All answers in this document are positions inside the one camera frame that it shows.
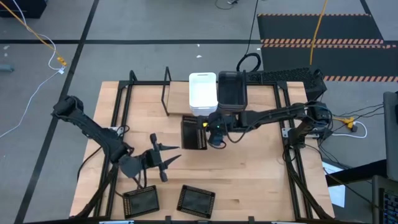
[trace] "black container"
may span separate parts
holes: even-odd
[[[244,111],[248,105],[246,71],[218,74],[218,109],[224,112]]]

